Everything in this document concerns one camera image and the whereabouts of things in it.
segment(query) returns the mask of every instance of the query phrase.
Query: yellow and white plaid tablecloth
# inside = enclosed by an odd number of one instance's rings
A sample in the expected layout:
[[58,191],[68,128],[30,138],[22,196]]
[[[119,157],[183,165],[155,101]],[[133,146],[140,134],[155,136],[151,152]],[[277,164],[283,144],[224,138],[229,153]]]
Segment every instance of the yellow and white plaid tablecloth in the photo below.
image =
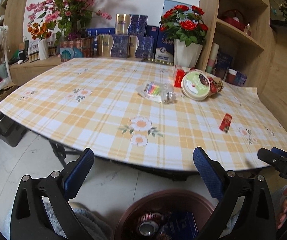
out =
[[[0,111],[54,141],[125,163],[195,171],[201,146],[226,170],[267,166],[261,147],[287,151],[287,132],[259,101],[256,88],[224,84],[197,102],[177,90],[164,105],[141,98],[145,81],[172,83],[173,66],[127,60],[79,58],[32,79],[0,103]],[[224,115],[229,132],[219,129]]]

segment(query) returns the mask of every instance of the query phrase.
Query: human hand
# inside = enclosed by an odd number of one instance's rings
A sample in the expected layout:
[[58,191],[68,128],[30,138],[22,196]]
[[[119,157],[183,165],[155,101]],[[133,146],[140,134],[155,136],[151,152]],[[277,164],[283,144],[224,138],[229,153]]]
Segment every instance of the human hand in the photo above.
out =
[[[283,192],[283,195],[287,196],[287,188]],[[281,205],[282,212],[276,217],[276,228],[280,229],[285,222],[287,212],[287,199],[285,199]]]

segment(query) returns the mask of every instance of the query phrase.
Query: white vase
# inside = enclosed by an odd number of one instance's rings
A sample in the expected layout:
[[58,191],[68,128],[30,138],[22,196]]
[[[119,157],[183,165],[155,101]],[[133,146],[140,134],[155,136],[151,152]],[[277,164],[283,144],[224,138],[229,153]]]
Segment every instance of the white vase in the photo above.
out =
[[38,48],[39,48],[39,59],[47,59],[49,58],[48,53],[48,39],[42,39],[38,42]]
[[184,41],[174,39],[174,65],[195,67],[201,51],[202,45],[200,44],[191,43],[186,47]]

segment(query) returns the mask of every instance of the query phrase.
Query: tiled floor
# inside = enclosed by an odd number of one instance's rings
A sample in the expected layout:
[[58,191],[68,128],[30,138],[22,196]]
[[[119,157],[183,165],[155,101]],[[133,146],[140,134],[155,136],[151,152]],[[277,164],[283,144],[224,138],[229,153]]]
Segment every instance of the tiled floor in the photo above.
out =
[[[78,156],[67,156],[66,161]],[[19,181],[23,175],[32,178],[48,176],[62,165],[52,152],[47,140],[28,132],[17,147],[12,148],[0,140],[0,231],[10,212]],[[170,188],[189,189],[210,200],[204,182],[198,175],[190,176],[185,182],[141,172],[124,165],[95,159],[93,168],[85,179],[74,201],[84,204],[99,214],[114,229],[123,212],[138,199],[153,192]]]

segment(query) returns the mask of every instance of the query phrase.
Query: silver screw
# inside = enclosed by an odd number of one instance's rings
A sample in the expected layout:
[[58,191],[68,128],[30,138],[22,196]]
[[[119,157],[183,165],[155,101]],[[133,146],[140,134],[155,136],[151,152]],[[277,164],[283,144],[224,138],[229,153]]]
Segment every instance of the silver screw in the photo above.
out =
[[23,177],[22,177],[22,181],[27,181],[29,179],[29,175],[24,175]]
[[258,176],[257,176],[257,179],[258,179],[259,181],[264,181],[264,180],[265,180],[265,177],[264,177],[263,175],[258,175]]
[[56,177],[58,177],[60,175],[60,172],[59,171],[53,171],[52,173],[51,173],[51,177],[53,177],[53,178],[56,178]]
[[227,171],[227,175],[231,178],[236,176],[236,173],[234,171]]

